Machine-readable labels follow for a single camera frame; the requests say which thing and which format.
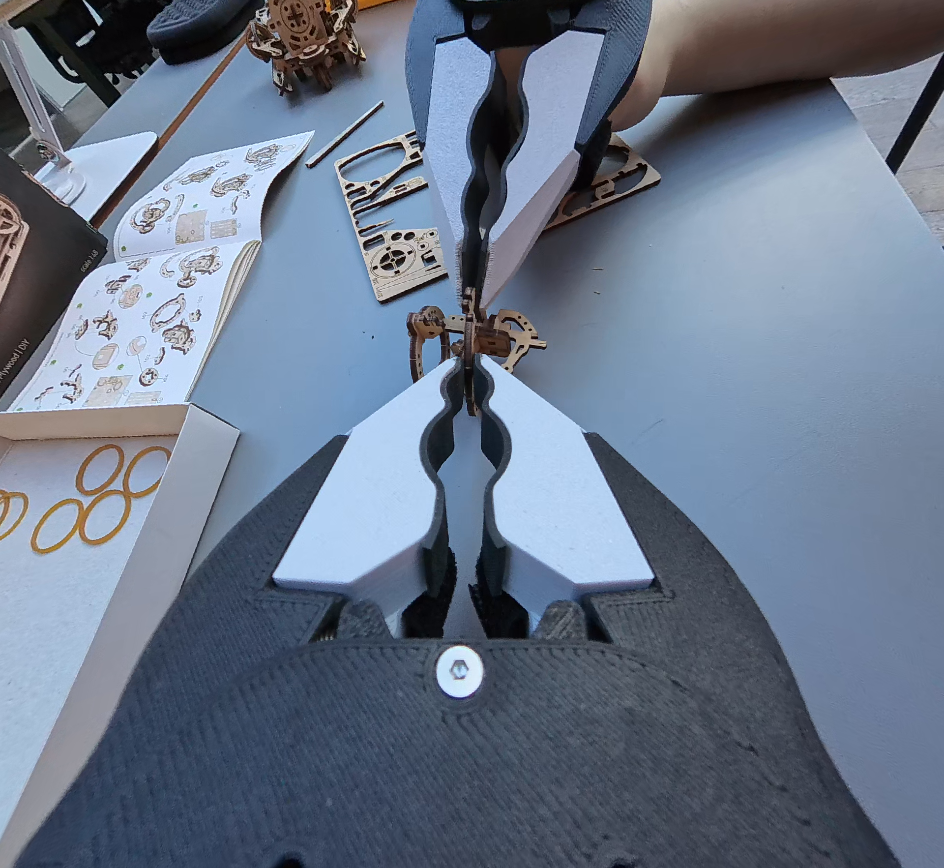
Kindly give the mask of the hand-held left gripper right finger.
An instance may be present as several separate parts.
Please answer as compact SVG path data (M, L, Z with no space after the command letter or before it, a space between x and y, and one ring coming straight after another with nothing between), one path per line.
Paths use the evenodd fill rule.
M584 431L508 371L477 357L483 502L477 584L490 638L524 638L555 601L647 588L653 572Z

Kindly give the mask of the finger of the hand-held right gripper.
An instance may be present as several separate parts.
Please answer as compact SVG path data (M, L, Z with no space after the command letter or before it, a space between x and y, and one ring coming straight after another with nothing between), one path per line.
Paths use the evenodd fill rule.
M525 125L502 171L505 201L491 226L480 300L493 301L520 268L571 187L575 146L603 35L569 30L525 60Z
M438 200L443 261L455 285L461 284L461 243L465 235L465 193L472 188L475 223L487 195L482 169L475 171L469 130L492 80L492 60L469 38L436 45L428 120L428 166Z

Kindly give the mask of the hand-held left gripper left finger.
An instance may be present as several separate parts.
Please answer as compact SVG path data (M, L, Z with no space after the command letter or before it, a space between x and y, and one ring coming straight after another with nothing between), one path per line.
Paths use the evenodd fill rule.
M402 637L403 611L438 594L449 563L438 472L463 402L462 362L451 358L352 429L274 583L372 601Z

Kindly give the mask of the wooden model subassembly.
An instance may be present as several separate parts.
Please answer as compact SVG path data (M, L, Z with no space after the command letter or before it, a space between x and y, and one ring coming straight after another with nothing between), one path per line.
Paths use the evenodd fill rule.
M462 357L471 366L474 355L502 357L502 367L513 372L517 362L531 349L545 350L547 342L539 339L533 324L521 313L502 309L486 316L472 288L466 289L461 316L446 316L435 305L425 306L407 315L410 337L410 369L417 382L424 376L422 351L426 340L440 342L440 362L451 356Z

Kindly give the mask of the person's right forearm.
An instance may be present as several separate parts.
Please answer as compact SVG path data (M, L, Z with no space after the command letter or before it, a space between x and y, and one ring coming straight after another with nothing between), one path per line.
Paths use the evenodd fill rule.
M616 130L663 95L889 72L943 48L943 0L655 0Z

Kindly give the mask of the laser-cut plywood parts sheet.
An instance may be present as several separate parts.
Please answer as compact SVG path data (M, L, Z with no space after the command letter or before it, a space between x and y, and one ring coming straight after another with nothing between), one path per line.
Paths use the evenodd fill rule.
M381 211L426 190L422 151L414 131L397 135L334 164L360 253L378 301L386 302L447 277L436 227L407 226L401 213ZM592 183L569 192L545 230L627 199L660 182L660 173L617 134Z

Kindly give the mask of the assembled wooden robot model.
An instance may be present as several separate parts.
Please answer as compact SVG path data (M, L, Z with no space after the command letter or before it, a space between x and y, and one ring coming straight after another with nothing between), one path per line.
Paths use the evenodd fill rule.
M331 68L366 59L353 31L358 0L266 0L244 32L250 53L272 64L281 95L291 92L292 76L310 76L332 87Z

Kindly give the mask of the thin wooden stick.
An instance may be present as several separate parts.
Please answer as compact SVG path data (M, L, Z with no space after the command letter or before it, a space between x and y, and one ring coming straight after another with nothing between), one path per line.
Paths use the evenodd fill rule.
M351 122L348 127L336 134L329 142L326 142L321 149L319 149L315 154L307 159L305 162L306 168L313 168L313 166L317 166L328 154L331 154L341 143L345 142L351 134L353 134L356 130L359 130L368 119L371 119L371 117L383 107L384 101L379 100L372 107L366 110L360 117Z

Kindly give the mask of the group of yellow rubber bands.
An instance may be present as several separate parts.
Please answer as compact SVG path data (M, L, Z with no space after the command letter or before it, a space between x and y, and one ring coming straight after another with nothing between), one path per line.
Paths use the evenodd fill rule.
M2 552L52 555L132 541L173 447L167 438L12 443L1 468Z

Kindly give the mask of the illustrated instruction booklet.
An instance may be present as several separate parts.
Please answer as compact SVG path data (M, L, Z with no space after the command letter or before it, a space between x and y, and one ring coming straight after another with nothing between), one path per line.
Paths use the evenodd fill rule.
M187 402L312 131L195 157L130 209L10 412Z

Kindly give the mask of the white cardboard box tray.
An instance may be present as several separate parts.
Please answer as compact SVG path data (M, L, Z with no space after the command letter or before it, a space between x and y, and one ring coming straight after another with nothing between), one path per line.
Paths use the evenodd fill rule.
M239 431L195 405L2 414L17 441L173 439L132 541L2 552L1 828L10 866L99 741L180 590Z

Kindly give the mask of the white lamp stand base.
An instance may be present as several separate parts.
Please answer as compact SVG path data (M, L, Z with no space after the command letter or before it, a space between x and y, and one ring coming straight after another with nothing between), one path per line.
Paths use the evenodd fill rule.
M46 161L35 176L37 181L91 221L156 145L157 134L146 131L65 152L30 77L15 33L6 21L1 23L1 61L29 120L30 134Z

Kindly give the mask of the black metal table leg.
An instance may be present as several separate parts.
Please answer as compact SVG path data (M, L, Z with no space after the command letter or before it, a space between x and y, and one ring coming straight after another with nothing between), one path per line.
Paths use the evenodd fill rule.
M938 101L943 94L943 72L944 57L940 56L935 69L923 87L914 107L903 124L902 130L886 156L885 162L894 174L896 174L903 165L917 137L923 130L931 113L938 105Z

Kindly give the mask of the black product box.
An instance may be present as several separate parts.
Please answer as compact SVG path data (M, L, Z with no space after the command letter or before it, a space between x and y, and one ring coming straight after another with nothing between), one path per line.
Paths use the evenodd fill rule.
M106 250L96 229L1 153L1 392Z

